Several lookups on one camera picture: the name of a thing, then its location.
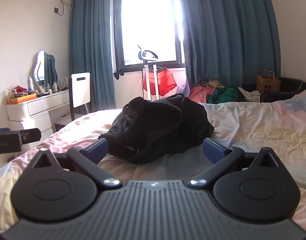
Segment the metal bolt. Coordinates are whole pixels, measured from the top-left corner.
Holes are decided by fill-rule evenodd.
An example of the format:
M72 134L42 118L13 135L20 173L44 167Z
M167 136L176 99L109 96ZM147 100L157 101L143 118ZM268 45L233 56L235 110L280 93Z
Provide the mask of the metal bolt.
M192 179L190 181L191 185L193 186L204 186L206 184L206 180L205 179Z
M116 179L116 178L109 178L109 179L105 179L103 181L104 185L108 186L108 187L115 187L118 184L120 184L120 180Z

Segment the black sofa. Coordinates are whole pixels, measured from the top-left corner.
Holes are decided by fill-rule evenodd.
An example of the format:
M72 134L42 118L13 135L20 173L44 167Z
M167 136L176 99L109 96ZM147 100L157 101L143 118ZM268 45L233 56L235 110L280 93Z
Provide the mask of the black sofa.
M306 82L302 80L287 77L280 77L279 80L281 81L280 91L261 94L261 103L272 103L275 101L290 99L306 90ZM244 84L242 88L245 91L252 92L256 90L256 84Z

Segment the paper bag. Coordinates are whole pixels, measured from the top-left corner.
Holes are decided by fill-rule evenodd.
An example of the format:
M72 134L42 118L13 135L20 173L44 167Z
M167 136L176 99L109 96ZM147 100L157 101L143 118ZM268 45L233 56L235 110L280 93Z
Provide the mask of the paper bag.
M280 90L281 81L275 77L275 73L270 71L268 75L258 75L257 76L257 83L256 83L256 90L262 93L269 93L269 92L279 92Z

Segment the chair seat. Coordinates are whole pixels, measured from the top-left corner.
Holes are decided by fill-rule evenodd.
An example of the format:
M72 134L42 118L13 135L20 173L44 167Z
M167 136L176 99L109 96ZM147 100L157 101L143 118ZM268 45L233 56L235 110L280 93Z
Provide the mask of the chair seat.
M75 114L75 119L80 118L82 116L83 114ZM56 120L54 124L65 126L65 125L68 125L70 122L72 122L72 118L71 118L71 115L69 114L69 115L66 115L65 117L62 117L59 120Z

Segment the black jacket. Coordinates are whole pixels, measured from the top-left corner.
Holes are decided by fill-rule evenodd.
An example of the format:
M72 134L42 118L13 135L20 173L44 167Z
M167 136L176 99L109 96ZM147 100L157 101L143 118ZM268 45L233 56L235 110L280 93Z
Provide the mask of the black jacket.
M204 107L176 94L153 102L133 99L101 137L109 154L144 164L197 146L213 131Z

